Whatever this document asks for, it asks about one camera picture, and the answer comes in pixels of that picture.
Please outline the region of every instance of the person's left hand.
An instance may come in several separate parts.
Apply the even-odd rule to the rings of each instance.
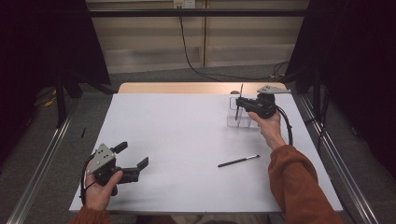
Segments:
[[[94,184],[88,188],[86,187],[87,191],[85,194],[85,206],[93,210],[106,210],[108,202],[110,201],[111,191],[120,182],[122,175],[122,171],[117,171],[113,176],[111,176],[110,180],[105,186],[100,186],[99,184],[95,183],[94,175],[87,175],[85,179],[85,186],[88,187],[90,184]]]

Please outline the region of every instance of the metal bracket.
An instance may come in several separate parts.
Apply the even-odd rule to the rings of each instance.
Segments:
[[[264,93],[264,94],[276,94],[276,93],[291,93],[290,90],[284,90],[280,89],[278,87],[273,87],[269,85],[265,85],[257,90],[259,93]]]
[[[92,159],[90,167],[88,167],[87,175],[92,174],[108,162],[115,159],[116,155],[114,152],[110,150],[110,148],[108,148],[105,144],[101,144],[95,152],[95,156]]]

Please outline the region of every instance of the hand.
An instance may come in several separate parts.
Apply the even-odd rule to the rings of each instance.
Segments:
[[[122,178],[123,172],[117,171],[113,176],[111,176],[110,180],[107,182],[105,186],[100,186],[95,182],[94,175],[88,175],[85,179],[85,186],[86,187],[86,201],[85,205],[89,209],[93,210],[106,210],[108,206],[108,202],[110,201],[111,191],[117,184],[120,182]]]
[[[248,112],[247,114],[259,124],[262,135],[272,150],[286,145],[280,133],[280,114],[278,111],[269,119],[262,119],[254,112]]]

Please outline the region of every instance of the table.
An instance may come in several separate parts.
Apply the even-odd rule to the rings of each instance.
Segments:
[[[254,98],[252,93],[264,85],[245,83],[244,92],[248,94],[244,96]],[[114,147],[128,141],[130,146],[118,155],[117,165],[132,167],[149,156],[149,166],[141,172],[139,182],[119,185],[119,195],[111,199],[108,210],[134,214],[280,212],[266,173],[271,149],[260,129],[226,125],[232,97],[229,93],[239,91],[240,86],[241,83],[123,84],[120,93],[113,96],[95,148],[101,143]],[[319,184],[333,209],[342,210],[292,96],[278,94],[276,104],[288,114],[294,145],[314,163]],[[287,141],[285,128],[282,135]],[[255,154],[261,157],[217,167]],[[79,189],[71,211],[81,207],[78,196]]]

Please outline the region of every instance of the rust-colored long sleeve shirt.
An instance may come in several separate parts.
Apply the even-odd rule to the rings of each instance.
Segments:
[[[271,153],[268,174],[271,191],[286,214],[286,223],[344,223],[318,185],[314,165],[294,147],[279,147]],[[70,223],[107,224],[111,221],[107,211],[95,211],[83,206]]]

